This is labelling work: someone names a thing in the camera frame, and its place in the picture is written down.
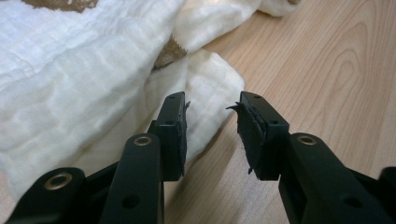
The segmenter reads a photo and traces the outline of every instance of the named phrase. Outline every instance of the metal screw hole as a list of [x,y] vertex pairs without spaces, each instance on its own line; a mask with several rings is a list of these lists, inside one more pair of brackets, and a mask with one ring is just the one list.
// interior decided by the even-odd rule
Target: metal screw hole
[[140,147],[146,146],[150,143],[151,143],[151,138],[146,136],[138,137],[134,140],[134,144]]
[[309,146],[313,146],[317,143],[317,140],[315,140],[312,137],[305,136],[305,135],[301,135],[297,139],[299,140],[299,142],[301,142],[305,145],[309,145]]
[[69,173],[63,172],[58,175],[54,175],[44,185],[44,188],[48,190],[61,189],[72,181],[73,176]]

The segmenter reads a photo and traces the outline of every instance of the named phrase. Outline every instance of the wooden surface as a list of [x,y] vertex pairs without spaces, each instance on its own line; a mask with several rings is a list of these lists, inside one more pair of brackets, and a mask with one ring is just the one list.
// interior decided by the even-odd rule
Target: wooden surface
[[[396,165],[396,2],[304,0],[282,19],[256,13],[217,52],[290,123],[348,167]],[[248,175],[233,114],[186,176],[166,183],[166,223],[288,223],[276,182]]]

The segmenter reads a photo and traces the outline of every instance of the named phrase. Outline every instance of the crumpled white towel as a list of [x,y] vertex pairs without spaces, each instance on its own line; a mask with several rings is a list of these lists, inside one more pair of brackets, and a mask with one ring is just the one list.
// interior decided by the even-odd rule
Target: crumpled white towel
[[[99,0],[77,13],[1,1],[0,169],[14,197],[56,167],[90,174],[116,161],[176,91],[191,101],[188,158],[197,154],[244,87],[217,54],[198,49],[258,8],[281,16],[297,7],[274,7],[286,2]],[[171,34],[189,55],[150,74]]]

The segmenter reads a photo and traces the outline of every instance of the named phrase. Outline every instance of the white textured cloth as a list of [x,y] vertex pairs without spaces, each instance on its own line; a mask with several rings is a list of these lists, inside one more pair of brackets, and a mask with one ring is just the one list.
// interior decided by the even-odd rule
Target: white textured cloth
[[[297,6],[99,0],[77,13],[0,1],[0,173],[15,200],[56,167],[88,175],[116,161],[125,141],[145,132],[164,97],[177,91],[191,101],[188,159],[199,153],[244,88],[230,65],[200,48],[258,8],[282,16]],[[171,34],[189,54],[151,74]]]

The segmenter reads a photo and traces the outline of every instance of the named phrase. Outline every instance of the wooden table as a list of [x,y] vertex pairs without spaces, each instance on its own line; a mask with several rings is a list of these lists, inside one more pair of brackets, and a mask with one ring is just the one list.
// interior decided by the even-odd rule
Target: wooden table
[[[349,168],[396,166],[396,2],[304,0],[263,13],[205,47],[290,123],[322,138]],[[184,178],[165,185],[166,223],[287,223],[277,182],[248,175],[236,115]]]

